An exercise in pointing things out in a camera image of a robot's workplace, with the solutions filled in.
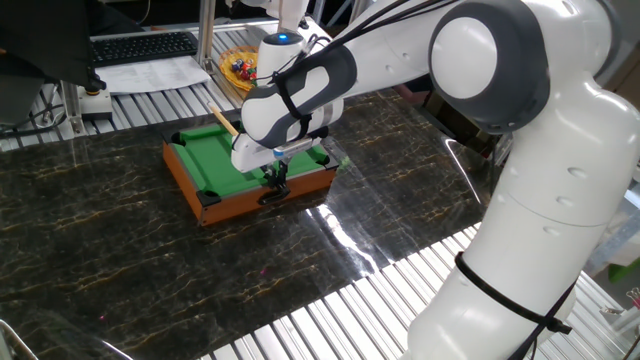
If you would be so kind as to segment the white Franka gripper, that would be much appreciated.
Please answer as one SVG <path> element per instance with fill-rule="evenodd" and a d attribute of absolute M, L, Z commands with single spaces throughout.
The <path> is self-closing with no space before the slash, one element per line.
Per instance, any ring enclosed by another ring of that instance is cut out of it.
<path fill-rule="evenodd" d="M 262 171 L 268 186 L 272 189 L 276 188 L 280 193 L 289 193 L 290 190 L 287 186 L 288 163 L 280 160 L 277 173 L 277 170 L 269 165 L 276 160 L 272 149 L 258 144 L 246 133 L 240 133 L 232 138 L 231 163 L 239 172 L 247 173 L 263 166 Z"/>

